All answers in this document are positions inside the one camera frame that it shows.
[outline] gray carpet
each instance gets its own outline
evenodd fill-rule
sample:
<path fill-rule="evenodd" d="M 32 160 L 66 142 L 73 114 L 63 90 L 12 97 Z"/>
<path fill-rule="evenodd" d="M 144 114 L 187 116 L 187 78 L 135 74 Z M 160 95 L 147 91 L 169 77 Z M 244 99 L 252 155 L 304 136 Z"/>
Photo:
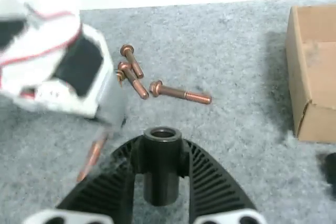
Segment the gray carpet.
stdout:
<path fill-rule="evenodd" d="M 128 83 L 128 120 L 104 156 L 147 127 L 180 129 L 238 181 L 268 223 L 336 223 L 336 203 L 319 156 L 336 145 L 292 136 L 284 50 L 290 0 L 82 12 L 100 29 L 116 63 L 129 42 L 152 80 L 209 92 L 211 105 L 170 97 L 143 101 Z M 0 223 L 19 223 L 53 207 L 75 185 L 97 125 L 74 116 L 30 114 L 0 100 Z M 134 223 L 187 223 L 188 181 L 168 208 L 153 209 L 135 192 Z"/>

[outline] threaded bolt shaft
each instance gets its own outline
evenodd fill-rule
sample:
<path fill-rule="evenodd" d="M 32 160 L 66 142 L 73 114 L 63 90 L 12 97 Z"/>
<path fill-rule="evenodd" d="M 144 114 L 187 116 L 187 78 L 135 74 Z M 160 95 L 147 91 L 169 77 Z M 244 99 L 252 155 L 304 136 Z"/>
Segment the threaded bolt shaft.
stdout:
<path fill-rule="evenodd" d="M 141 84 L 141 82 L 136 78 L 135 74 L 133 74 L 131 70 L 131 64 L 127 62 L 121 62 L 118 64 L 118 69 L 122 70 L 125 73 L 126 78 L 131 83 L 131 85 L 134 87 L 136 92 L 139 94 L 139 96 L 142 99 L 147 99 L 149 97 L 149 94 L 147 90 L 144 88 L 144 86 Z"/>
<path fill-rule="evenodd" d="M 164 86 L 162 81 L 153 81 L 150 84 L 150 92 L 154 97 L 158 97 L 160 94 L 168 95 L 170 97 L 176 97 L 184 100 L 189 100 L 193 102 L 199 102 L 203 104 L 210 104 L 212 102 L 212 97 L 205 94 L 197 94 L 194 92 L 187 92 L 180 89 L 170 88 Z"/>
<path fill-rule="evenodd" d="M 140 68 L 139 63 L 136 61 L 134 57 L 134 48 L 131 45 L 123 45 L 120 49 L 120 54 L 125 56 L 127 61 L 131 64 L 132 69 L 137 76 L 138 79 L 143 78 L 144 74 L 142 69 Z"/>

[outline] copper bolt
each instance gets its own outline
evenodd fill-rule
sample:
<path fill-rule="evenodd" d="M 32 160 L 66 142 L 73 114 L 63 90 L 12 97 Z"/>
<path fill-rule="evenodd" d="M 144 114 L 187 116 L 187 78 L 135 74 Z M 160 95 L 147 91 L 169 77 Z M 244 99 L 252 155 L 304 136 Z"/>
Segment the copper bolt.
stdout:
<path fill-rule="evenodd" d="M 193 92 L 186 92 L 180 89 L 173 89 L 166 87 L 162 84 L 162 81 L 153 81 L 149 87 L 150 92 L 154 97 L 158 97 L 160 94 L 169 95 L 170 97 L 176 97 L 184 100 L 189 100 L 193 102 L 199 102 L 203 104 L 210 104 L 212 97 L 205 94 L 197 94 Z"/>
<path fill-rule="evenodd" d="M 120 86 L 122 87 L 122 82 L 126 78 L 126 76 L 125 76 L 125 73 L 120 69 L 117 70 L 117 78 L 118 78 L 118 82 L 120 83 Z"/>
<path fill-rule="evenodd" d="M 134 57 L 134 48 L 131 45 L 123 45 L 120 48 L 120 54 L 126 57 L 127 61 L 132 65 L 132 69 L 138 79 L 143 78 L 143 72 L 140 68 L 139 63 Z"/>
<path fill-rule="evenodd" d="M 108 138 L 108 133 L 103 132 L 99 136 L 98 140 L 93 141 L 91 148 L 89 150 L 89 153 L 87 155 L 85 165 L 78 174 L 77 182 L 81 182 L 89 174 L 91 169 L 96 165 L 98 158 L 100 156 L 100 153 L 101 153 L 101 149 L 104 147 L 107 141 L 107 138 Z"/>
<path fill-rule="evenodd" d="M 132 72 L 132 66 L 131 64 L 127 62 L 120 62 L 118 64 L 118 69 L 122 70 L 125 73 L 126 78 L 128 81 L 132 84 L 136 92 L 139 94 L 139 96 L 142 99 L 147 99 L 149 97 L 149 94 L 147 90 L 144 88 L 144 86 L 141 84 L 141 82 L 136 78 L 136 76 Z"/>

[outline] black plastic gripper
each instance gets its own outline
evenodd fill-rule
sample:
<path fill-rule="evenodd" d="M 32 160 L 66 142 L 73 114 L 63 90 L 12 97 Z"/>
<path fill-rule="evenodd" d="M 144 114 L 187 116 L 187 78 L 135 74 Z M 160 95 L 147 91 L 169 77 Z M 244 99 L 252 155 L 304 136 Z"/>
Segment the black plastic gripper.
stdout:
<path fill-rule="evenodd" d="M 199 216 L 256 209 L 209 153 L 171 127 L 145 130 L 117 148 L 99 171 L 80 182 L 57 208 L 103 214 L 115 224 L 130 224 L 135 176 L 143 174 L 144 199 L 154 206 L 174 203 L 179 178 L 190 178 L 190 224 Z"/>

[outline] black object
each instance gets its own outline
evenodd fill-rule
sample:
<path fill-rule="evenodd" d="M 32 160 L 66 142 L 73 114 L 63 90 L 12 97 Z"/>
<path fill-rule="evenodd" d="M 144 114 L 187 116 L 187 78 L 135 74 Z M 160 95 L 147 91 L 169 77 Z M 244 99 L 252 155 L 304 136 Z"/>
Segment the black object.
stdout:
<path fill-rule="evenodd" d="M 100 174 L 85 178 L 57 208 L 108 215 L 116 224 L 130 224 L 136 174 L 144 174 L 144 198 L 154 206 L 175 202 L 179 177 L 189 176 L 189 223 L 198 216 L 255 209 L 218 162 L 170 127 L 148 129 L 121 145 L 111 154 L 108 169 L 102 167 Z"/>
<path fill-rule="evenodd" d="M 53 76 L 70 84 L 77 95 L 83 97 L 90 90 L 102 61 L 100 48 L 80 33 L 68 46 Z"/>
<path fill-rule="evenodd" d="M 25 28 L 25 20 L 0 20 L 0 48 L 6 47 Z"/>
<path fill-rule="evenodd" d="M 324 171 L 327 182 L 332 185 L 332 194 L 336 198 L 336 153 L 331 153 L 325 157 Z"/>

